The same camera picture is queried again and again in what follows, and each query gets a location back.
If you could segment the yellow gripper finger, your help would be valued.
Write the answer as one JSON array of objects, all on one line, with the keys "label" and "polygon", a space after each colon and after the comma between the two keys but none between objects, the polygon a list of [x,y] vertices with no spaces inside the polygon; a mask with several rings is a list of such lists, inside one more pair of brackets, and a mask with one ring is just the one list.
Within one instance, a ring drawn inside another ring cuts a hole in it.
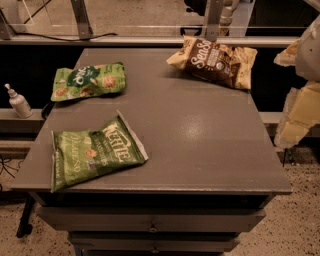
[{"label": "yellow gripper finger", "polygon": [[275,145],[289,149],[297,145],[320,122],[320,83],[308,81],[301,89],[291,88],[276,129]]},{"label": "yellow gripper finger", "polygon": [[299,41],[296,40],[292,44],[290,44],[285,50],[278,53],[274,58],[274,63],[283,67],[295,66],[298,44]]}]

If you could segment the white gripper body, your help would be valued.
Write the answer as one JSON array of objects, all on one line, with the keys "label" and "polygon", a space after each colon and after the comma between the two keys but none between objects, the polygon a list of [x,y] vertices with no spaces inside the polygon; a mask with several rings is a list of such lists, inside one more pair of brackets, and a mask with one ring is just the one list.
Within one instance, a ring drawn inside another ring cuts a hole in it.
[{"label": "white gripper body", "polygon": [[300,37],[295,69],[308,81],[320,81],[320,15]]}]

